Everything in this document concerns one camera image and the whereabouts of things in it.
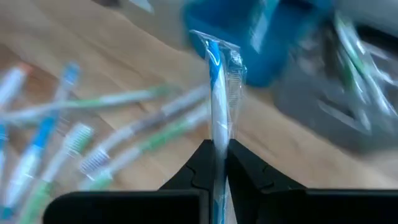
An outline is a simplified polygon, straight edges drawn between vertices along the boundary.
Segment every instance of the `toothbrush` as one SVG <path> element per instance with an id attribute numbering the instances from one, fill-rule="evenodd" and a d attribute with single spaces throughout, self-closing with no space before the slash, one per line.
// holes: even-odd
<path id="1" fill-rule="evenodd" d="M 72 86 L 77 80 L 79 72 L 80 69 L 75 63 L 71 63 L 66 67 L 61 84 L 55 93 L 54 101 L 63 101 L 68 97 Z M 19 164 L 12 173 L 4 199 L 4 210 L 2 211 L 3 220 L 8 220 L 12 217 L 13 209 L 18 206 L 19 201 L 29 188 L 39 168 L 47 142 L 56 128 L 58 114 L 59 111 L 55 110 L 52 111 L 48 117 L 43 119 L 33 141 L 25 150 Z"/>
<path id="2" fill-rule="evenodd" d="M 164 105 L 160 111 L 152 113 L 145 118 L 132 122 L 125 127 L 115 131 L 108 138 L 100 142 L 94 149 L 82 160 L 80 171 L 84 174 L 93 172 L 103 164 L 109 161 L 108 152 L 116 147 L 123 140 L 133 137 L 139 131 L 148 129 L 157 123 L 181 112 L 182 110 L 194 105 L 204 99 L 209 93 L 207 85 L 189 91 L 183 96 L 178 97 L 172 102 Z"/>
<path id="3" fill-rule="evenodd" d="M 336 13 L 335 27 L 349 58 L 368 84 L 369 91 L 372 93 L 371 96 L 379 110 L 388 116 L 397 116 L 395 109 L 388 102 L 376 82 L 375 76 L 384 79 L 383 74 L 376 67 L 371 54 L 362 45 L 353 23 L 341 14 Z"/>
<path id="4" fill-rule="evenodd" d="M 0 124 L 0 186 L 2 184 L 2 175 L 4 165 L 6 164 L 6 152 L 4 151 L 7 144 L 7 129 L 4 124 Z"/>
<path id="5" fill-rule="evenodd" d="M 4 76 L 0 86 L 0 111 L 3 113 L 20 92 L 26 76 L 32 67 L 26 63 L 19 63 L 11 68 Z"/>
<path id="6" fill-rule="evenodd" d="M 53 189 L 53 182 L 62 166 L 66 163 L 71 154 L 79 154 L 91 141 L 94 135 L 94 129 L 78 123 L 71 128 L 63 140 L 61 149 L 53 157 L 45 172 L 42 174 L 39 182 L 27 199 L 24 208 L 21 211 L 19 224 L 34 223 L 39 213 L 45 209 L 46 202 L 50 199 L 50 193 Z"/>
<path id="7" fill-rule="evenodd" d="M 169 141 L 180 137 L 188 131 L 207 121 L 209 118 L 208 104 L 204 103 L 193 111 L 187 113 L 182 118 L 170 123 L 158 133 L 153 134 L 145 141 L 138 143 L 133 148 L 119 155 L 108 166 L 102 167 L 93 175 L 89 175 L 86 180 L 80 183 L 80 190 L 102 190 L 107 189 L 112 183 L 112 176 L 128 164 L 135 161 L 146 151 L 154 151 Z"/>
<path id="8" fill-rule="evenodd" d="M 19 63 L 11 68 L 2 79 L 0 85 L 0 112 L 3 113 L 20 92 L 25 83 L 26 76 L 32 71 L 32 67 L 25 63 Z M 0 186 L 6 155 L 4 149 L 7 144 L 6 125 L 0 124 Z"/>
<path id="9" fill-rule="evenodd" d="M 168 85 L 155 86 L 147 90 L 128 91 L 113 95 L 101 96 L 92 100 L 70 100 L 63 102 L 46 103 L 24 110 L 11 112 L 4 115 L 4 120 L 8 122 L 23 122 L 36 119 L 38 116 L 51 110 L 69 108 L 99 108 L 107 106 L 117 106 L 126 103 L 136 103 L 139 101 L 151 100 L 159 96 L 173 92 L 174 88 Z"/>
<path id="10" fill-rule="evenodd" d="M 211 135 L 216 150 L 216 171 L 214 180 L 214 220 L 213 223 L 224 223 L 226 174 L 225 159 L 229 143 L 228 133 L 228 101 L 224 68 L 218 44 L 212 40 L 205 42 L 209 56 L 211 86 Z"/>

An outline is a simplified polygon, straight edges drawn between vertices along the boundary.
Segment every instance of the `wood grain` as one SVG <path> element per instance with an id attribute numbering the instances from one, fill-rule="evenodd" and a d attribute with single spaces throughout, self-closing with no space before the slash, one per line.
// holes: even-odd
<path id="1" fill-rule="evenodd" d="M 202 59 L 170 48 L 118 12 L 90 0 L 1 1 L 0 42 L 2 68 L 20 60 L 18 57 L 38 68 L 29 78 L 23 94 L 26 102 L 20 106 L 48 100 L 69 60 L 77 61 L 83 70 L 80 85 L 74 91 L 77 98 L 166 82 L 187 90 L 208 81 Z M 105 136 L 112 129 L 157 110 L 166 100 L 95 111 L 74 120 L 92 124 L 100 130 L 100 136 Z M 238 140 L 246 147 L 308 187 L 398 186 L 396 176 L 387 176 L 371 163 L 345 153 L 280 114 L 267 99 L 265 90 L 247 90 L 238 128 Z M 112 189 L 159 188 L 206 138 L 209 133 L 204 125 L 162 150 L 144 155 L 118 174 Z M 16 156 L 25 144 L 19 144 L 18 139 L 12 141 L 11 149 Z"/>

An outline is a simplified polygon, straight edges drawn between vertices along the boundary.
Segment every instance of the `clear plastic packaging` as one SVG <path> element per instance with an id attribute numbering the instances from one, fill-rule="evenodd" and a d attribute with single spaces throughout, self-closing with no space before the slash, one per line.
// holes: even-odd
<path id="1" fill-rule="evenodd" d="M 224 223 L 229 194 L 226 184 L 225 160 L 228 143 L 236 135 L 246 67 L 239 47 L 216 37 L 192 31 L 198 35 L 205 48 L 210 71 L 211 88 L 211 138 L 216 151 L 216 171 L 213 189 L 213 223 Z"/>

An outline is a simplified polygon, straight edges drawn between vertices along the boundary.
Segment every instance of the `white toothbrush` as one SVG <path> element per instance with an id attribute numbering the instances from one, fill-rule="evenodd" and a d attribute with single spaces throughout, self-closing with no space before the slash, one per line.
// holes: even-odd
<path id="1" fill-rule="evenodd" d="M 182 110 L 194 105 L 204 99 L 209 94 L 208 85 L 202 85 L 189 91 L 183 96 L 178 97 L 172 102 L 164 105 L 160 111 L 146 116 L 144 119 L 132 122 L 125 127 L 115 131 L 107 139 L 100 142 L 80 164 L 80 171 L 89 174 L 109 161 L 108 152 L 122 141 L 133 137 L 139 131 L 152 127 L 165 119 L 181 112 Z"/>
<path id="2" fill-rule="evenodd" d="M 88 175 L 80 185 L 80 190 L 104 190 L 113 181 L 113 175 L 128 164 L 135 161 L 146 151 L 154 151 L 169 141 L 180 137 L 188 131 L 207 121 L 210 117 L 208 103 L 203 103 L 193 111 L 185 114 L 176 121 L 170 123 L 159 132 L 153 134 L 146 140 L 136 144 L 113 160 L 108 166 L 102 167 L 92 175 Z"/>

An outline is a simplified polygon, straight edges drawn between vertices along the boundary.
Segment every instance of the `green toothbrush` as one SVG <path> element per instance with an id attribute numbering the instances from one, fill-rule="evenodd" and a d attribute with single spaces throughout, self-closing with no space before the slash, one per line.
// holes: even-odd
<path id="1" fill-rule="evenodd" d="M 115 158 L 108 166 L 100 168 L 93 175 L 84 180 L 80 186 L 80 190 L 103 190 L 107 189 L 112 183 L 112 176 L 117 171 L 123 169 L 126 165 L 135 161 L 142 153 L 146 151 L 154 151 L 169 141 L 195 129 L 197 126 L 210 118 L 208 111 L 208 103 L 204 103 L 193 111 L 189 112 L 182 118 L 167 125 L 161 131 L 153 134 L 145 141 L 138 143 L 133 148 L 122 153 Z"/>
<path id="2" fill-rule="evenodd" d="M 69 100 L 57 103 L 46 103 L 39 106 L 33 106 L 24 110 L 19 110 L 5 114 L 3 120 L 11 123 L 23 123 L 32 121 L 52 110 L 70 109 L 70 108 L 100 108 L 106 106 L 117 106 L 126 103 L 136 103 L 139 101 L 152 100 L 154 98 L 168 95 L 176 90 L 172 85 L 161 85 L 149 88 L 147 90 L 128 91 L 114 95 L 101 96 L 91 100 Z"/>
<path id="3" fill-rule="evenodd" d="M 51 160 L 47 170 L 42 174 L 40 180 L 32 191 L 32 194 L 27 199 L 17 223 L 31 224 L 37 220 L 39 213 L 45 208 L 46 203 L 50 200 L 50 193 L 53 190 L 53 182 L 59 170 L 71 154 L 79 154 L 84 150 L 86 145 L 91 141 L 93 135 L 94 129 L 85 124 L 78 123 L 72 127 L 66 135 L 61 149 Z"/>

